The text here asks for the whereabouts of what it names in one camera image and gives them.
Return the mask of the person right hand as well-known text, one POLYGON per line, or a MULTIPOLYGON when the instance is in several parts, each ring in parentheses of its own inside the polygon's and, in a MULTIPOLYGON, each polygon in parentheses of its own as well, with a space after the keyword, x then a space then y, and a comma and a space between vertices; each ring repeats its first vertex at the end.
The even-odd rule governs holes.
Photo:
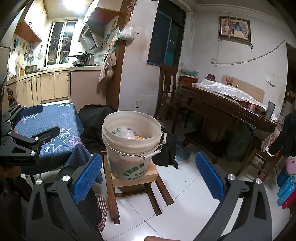
POLYGON ((144 241, 179 241, 179 240, 171 240, 171 239, 165 239, 161 237, 155 237, 155 236, 147 236, 144 241))

